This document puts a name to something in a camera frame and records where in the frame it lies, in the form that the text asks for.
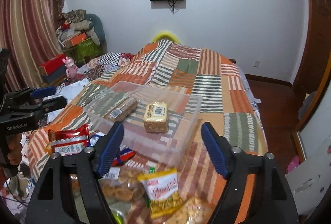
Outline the left hand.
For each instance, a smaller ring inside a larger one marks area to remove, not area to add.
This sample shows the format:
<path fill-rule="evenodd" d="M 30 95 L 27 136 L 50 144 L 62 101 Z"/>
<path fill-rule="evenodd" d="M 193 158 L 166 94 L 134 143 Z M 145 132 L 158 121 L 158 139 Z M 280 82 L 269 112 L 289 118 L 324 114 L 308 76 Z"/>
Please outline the left hand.
<path fill-rule="evenodd" d="M 22 161 L 22 134 L 10 135 L 7 137 L 9 153 L 7 155 L 11 165 L 17 166 Z"/>

